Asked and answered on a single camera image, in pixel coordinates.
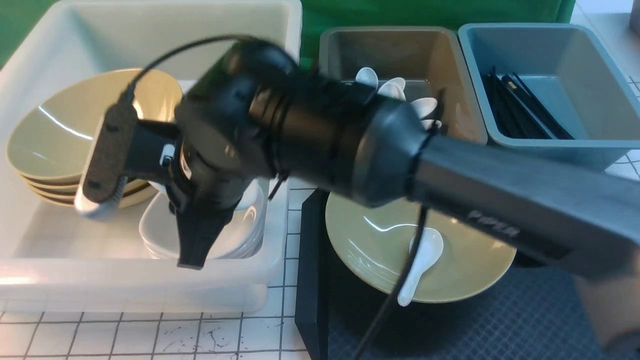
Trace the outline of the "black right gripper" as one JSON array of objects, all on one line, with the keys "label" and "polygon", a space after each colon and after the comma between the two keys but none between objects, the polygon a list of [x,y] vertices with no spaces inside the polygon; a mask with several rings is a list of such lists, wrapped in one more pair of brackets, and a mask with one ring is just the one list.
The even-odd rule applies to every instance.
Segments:
[{"label": "black right gripper", "polygon": [[162,192],[177,213],[177,266],[200,271],[233,213],[251,207],[259,187],[247,177],[206,164],[182,143],[163,146],[162,168],[169,175],[162,182]]}]

